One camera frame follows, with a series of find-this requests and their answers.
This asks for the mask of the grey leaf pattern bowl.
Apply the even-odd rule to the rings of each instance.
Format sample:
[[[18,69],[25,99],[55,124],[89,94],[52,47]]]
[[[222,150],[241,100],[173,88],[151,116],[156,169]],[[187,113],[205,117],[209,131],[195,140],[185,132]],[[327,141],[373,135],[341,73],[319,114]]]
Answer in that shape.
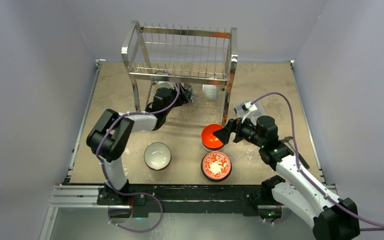
[[[193,105],[195,103],[195,92],[193,86],[190,83],[183,84],[183,93],[184,96],[187,98],[188,103]]]

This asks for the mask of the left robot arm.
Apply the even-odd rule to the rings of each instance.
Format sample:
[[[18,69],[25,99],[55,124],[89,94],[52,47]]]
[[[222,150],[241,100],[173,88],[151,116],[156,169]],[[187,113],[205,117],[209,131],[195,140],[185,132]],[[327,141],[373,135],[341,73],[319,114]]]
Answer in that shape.
[[[177,83],[173,88],[160,87],[145,111],[119,113],[106,109],[86,138],[86,145],[95,154],[110,188],[109,197],[118,205],[126,203],[132,194],[123,170],[122,154],[130,135],[141,131],[157,131],[167,121],[173,108],[189,103],[190,91]]]

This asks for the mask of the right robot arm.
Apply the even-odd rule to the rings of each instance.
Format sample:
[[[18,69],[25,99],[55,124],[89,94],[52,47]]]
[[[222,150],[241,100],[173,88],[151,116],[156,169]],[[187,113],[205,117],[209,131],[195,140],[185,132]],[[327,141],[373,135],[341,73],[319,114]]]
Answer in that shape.
[[[286,146],[278,126],[270,116],[250,119],[231,118],[213,132],[223,144],[234,133],[234,143],[245,140],[259,148],[262,161],[277,174],[261,183],[260,196],[268,204],[275,201],[304,220],[317,240],[351,240],[360,235],[357,205],[341,198],[317,181],[300,161],[300,154]]]

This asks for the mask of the steel two-tier dish rack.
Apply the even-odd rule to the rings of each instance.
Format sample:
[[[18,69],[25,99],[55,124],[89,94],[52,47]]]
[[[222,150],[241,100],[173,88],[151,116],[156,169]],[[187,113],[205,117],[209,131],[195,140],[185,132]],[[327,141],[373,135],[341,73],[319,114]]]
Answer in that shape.
[[[189,83],[195,101],[173,109],[167,120],[174,124],[205,126],[225,124],[238,65],[238,30],[130,23],[121,47],[122,62],[133,90],[134,108],[141,111],[138,81],[149,81],[146,103],[156,93],[157,81]],[[209,100],[202,85],[217,86]]]

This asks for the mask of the clear plastic screw box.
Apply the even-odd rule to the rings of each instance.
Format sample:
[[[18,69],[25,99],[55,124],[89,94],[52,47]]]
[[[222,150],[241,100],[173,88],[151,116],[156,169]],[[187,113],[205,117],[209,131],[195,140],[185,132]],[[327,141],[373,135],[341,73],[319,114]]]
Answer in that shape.
[[[234,105],[234,112],[241,118],[258,118],[267,115],[263,104],[259,101],[252,103],[251,100],[238,102]]]

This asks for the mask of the red floral pattern bowl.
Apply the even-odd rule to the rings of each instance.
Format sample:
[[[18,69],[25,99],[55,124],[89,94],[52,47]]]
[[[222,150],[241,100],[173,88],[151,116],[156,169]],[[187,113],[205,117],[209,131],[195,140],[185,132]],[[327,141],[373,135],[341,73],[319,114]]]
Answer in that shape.
[[[211,182],[222,182],[232,172],[232,162],[229,157],[220,151],[206,154],[200,164],[201,172]]]

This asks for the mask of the white red-rimmed bowl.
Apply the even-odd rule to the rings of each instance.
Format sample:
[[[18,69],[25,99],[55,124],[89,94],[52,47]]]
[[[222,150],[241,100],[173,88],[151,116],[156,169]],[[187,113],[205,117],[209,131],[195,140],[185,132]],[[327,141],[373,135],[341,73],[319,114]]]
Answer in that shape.
[[[143,158],[148,168],[160,171],[169,166],[172,160],[172,153],[166,144],[153,142],[145,149]]]

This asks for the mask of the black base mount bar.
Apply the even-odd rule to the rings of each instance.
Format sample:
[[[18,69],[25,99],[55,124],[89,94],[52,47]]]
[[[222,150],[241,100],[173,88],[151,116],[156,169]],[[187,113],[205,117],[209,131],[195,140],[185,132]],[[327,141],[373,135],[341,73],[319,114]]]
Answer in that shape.
[[[276,221],[289,210],[269,196],[261,185],[128,183],[119,193],[98,189],[97,205],[125,206],[134,218],[150,213],[241,214]]]

